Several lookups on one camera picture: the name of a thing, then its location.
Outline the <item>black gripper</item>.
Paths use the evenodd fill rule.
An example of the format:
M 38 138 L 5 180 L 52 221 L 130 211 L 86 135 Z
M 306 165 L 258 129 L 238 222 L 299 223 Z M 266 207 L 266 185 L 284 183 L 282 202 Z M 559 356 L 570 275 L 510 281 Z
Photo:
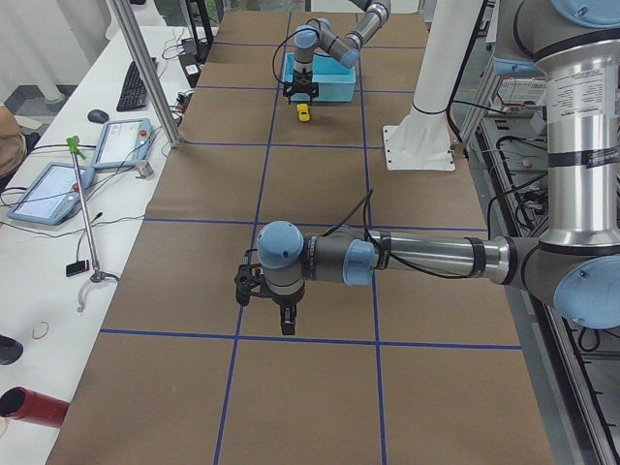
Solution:
M 296 95 L 309 97 L 310 104 L 319 97 L 320 88 L 319 84 L 313 81 L 312 63 L 294 63 L 292 80 L 283 84 L 283 96 L 288 104 Z
M 296 306 L 301 302 L 305 294 L 305 286 L 302 285 L 292 294 L 275 294 L 272 299 L 280 306 L 280 327 L 285 336 L 295 335 Z

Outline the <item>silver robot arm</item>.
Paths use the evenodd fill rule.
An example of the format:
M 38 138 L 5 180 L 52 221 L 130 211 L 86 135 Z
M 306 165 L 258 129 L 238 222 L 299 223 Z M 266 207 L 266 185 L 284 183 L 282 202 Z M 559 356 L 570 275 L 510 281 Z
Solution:
M 272 299 L 291 334 L 307 282 L 364 286 L 376 270 L 404 267 L 444 279 L 486 278 L 581 326 L 618 326 L 619 5 L 505 1 L 496 56 L 545 76 L 549 210 L 541 236 L 431 238 L 345 226 L 315 235 L 272 222 L 258 234 L 258 262 L 238 269 L 237 301 Z
M 324 17 L 307 20 L 290 38 L 294 52 L 285 58 L 283 96 L 295 103 L 348 103 L 357 82 L 355 65 L 364 45 L 390 16 L 389 1 L 356 1 L 363 17 L 340 37 Z

